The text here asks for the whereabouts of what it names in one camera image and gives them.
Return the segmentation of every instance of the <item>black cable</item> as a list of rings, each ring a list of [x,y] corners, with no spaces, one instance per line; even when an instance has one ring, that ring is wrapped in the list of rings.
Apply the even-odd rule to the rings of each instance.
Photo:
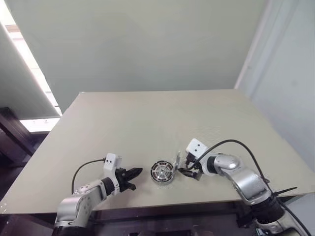
[[[207,155],[207,154],[208,154],[209,152],[211,152],[213,149],[215,149],[215,148],[217,148],[218,146],[220,146],[220,145],[222,145],[222,144],[225,144],[225,143],[237,143],[237,144],[243,146],[243,147],[248,151],[248,153],[251,155],[252,160],[254,161],[254,163],[255,163],[255,165],[256,165],[258,171],[259,171],[259,174],[260,174],[261,178],[263,179],[263,181],[265,182],[265,184],[267,185],[267,187],[268,187],[269,190],[271,191],[271,194],[275,196],[276,194],[272,191],[272,189],[270,188],[270,186],[269,186],[269,184],[268,184],[269,180],[265,178],[265,176],[264,176],[264,174],[263,174],[263,172],[262,172],[262,170],[261,170],[261,168],[260,168],[260,166],[259,166],[259,164],[258,164],[258,162],[257,162],[257,160],[256,160],[256,158],[255,158],[255,156],[254,156],[254,154],[252,153],[252,151],[251,151],[244,143],[242,143],[242,142],[240,142],[240,141],[238,141],[238,140],[235,140],[235,139],[223,140],[223,141],[221,141],[221,142],[219,142],[219,143],[213,145],[213,146],[210,147],[208,150],[206,150],[206,151],[194,162],[194,164],[193,164],[192,166],[190,166],[189,168],[187,168],[187,170],[191,170],[192,168],[194,168],[194,167],[200,162],[200,160],[201,160],[205,155]],[[305,227],[305,225],[300,221],[300,219],[299,219],[279,198],[277,198],[277,201],[279,202],[279,204],[280,204],[285,210],[287,210],[287,211],[292,215],[292,217],[293,217],[293,218],[299,223],[299,225],[304,229],[304,231],[306,232],[306,234],[307,234],[308,236],[312,236],[311,233],[308,231],[308,229]]]
[[[305,227],[305,225],[300,221],[300,219],[281,201],[281,199],[277,198],[277,200],[279,204],[292,215],[292,217],[297,221],[297,223],[299,223],[299,225],[304,229],[306,234],[308,236],[312,236],[310,231]]]
[[[73,194],[73,192],[74,192],[74,181],[75,181],[75,177],[77,176],[79,170],[80,170],[82,167],[84,167],[84,166],[86,166],[86,165],[88,165],[88,164],[91,164],[91,163],[94,163],[94,162],[98,162],[98,161],[105,161],[105,160],[106,160],[106,158],[99,159],[99,160],[94,160],[94,161],[88,161],[88,162],[84,163],[82,166],[80,166],[80,167],[76,170],[76,172],[74,173],[74,175],[73,175],[73,177],[72,177],[71,194]]]
[[[192,168],[195,167],[195,165],[197,165],[200,160],[205,156],[207,155],[209,152],[211,152],[213,149],[217,148],[218,146],[221,146],[222,144],[225,144],[225,143],[237,143],[239,145],[241,145],[242,147],[244,147],[246,149],[246,151],[251,155],[252,157],[252,160],[254,161],[258,171],[259,171],[259,174],[261,176],[261,178],[265,181],[265,182],[268,182],[268,180],[265,178],[260,166],[258,165],[258,162],[254,156],[254,154],[252,153],[252,151],[244,144],[242,143],[241,141],[238,141],[238,140],[235,140],[235,139],[227,139],[227,140],[223,140],[221,142],[218,142],[217,144],[214,144],[211,148],[209,148],[208,150],[206,150],[195,162],[192,166],[190,166],[189,168],[187,168],[187,170],[191,170]]]

